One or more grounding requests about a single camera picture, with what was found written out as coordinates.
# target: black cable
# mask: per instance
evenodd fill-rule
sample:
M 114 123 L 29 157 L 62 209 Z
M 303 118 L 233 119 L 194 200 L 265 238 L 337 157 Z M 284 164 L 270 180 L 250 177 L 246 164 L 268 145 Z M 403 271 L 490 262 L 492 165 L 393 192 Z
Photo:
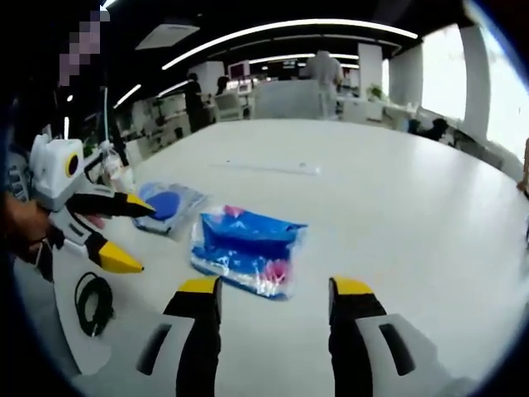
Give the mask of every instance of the black cable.
M 83 287 L 81 295 L 78 298 L 79 286 L 89 275 L 93 279 Z M 98 306 L 96 307 L 92 320 L 88 321 L 86 317 L 86 303 L 88 302 L 88 298 L 93 294 L 98 296 Z M 112 290 L 108 282 L 103 277 L 99 277 L 92 271 L 89 271 L 77 282 L 74 299 L 77 316 L 79 317 L 79 325 L 83 329 L 83 332 L 89 337 L 100 335 L 114 314 L 114 309 L 112 308 Z

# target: air vent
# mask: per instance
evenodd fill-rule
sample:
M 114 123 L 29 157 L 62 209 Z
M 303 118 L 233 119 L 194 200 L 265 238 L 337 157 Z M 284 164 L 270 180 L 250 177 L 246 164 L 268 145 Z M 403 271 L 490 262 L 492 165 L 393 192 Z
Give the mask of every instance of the air vent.
M 199 29 L 199 27 L 191 25 L 163 23 L 149 33 L 136 49 L 147 50 L 151 48 L 171 47 Z

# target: desk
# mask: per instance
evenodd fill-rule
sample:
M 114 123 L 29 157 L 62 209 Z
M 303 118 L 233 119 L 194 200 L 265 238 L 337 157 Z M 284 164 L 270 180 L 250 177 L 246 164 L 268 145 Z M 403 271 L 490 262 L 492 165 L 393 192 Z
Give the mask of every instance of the desk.
M 216 166 L 228 160 L 305 163 L 320 173 Z M 216 203 L 309 225 L 289 301 L 223 289 L 219 397 L 332 395 L 331 275 L 370 285 L 388 313 L 437 345 L 453 375 L 480 380 L 516 334 L 529 203 L 506 175 L 450 147 L 351 123 L 224 122 L 149 158 L 136 179 L 176 181 Z M 144 262 L 142 274 L 112 286 L 143 307 L 161 313 L 178 286 L 199 275 L 187 238 L 141 232 L 125 218 L 105 233 Z

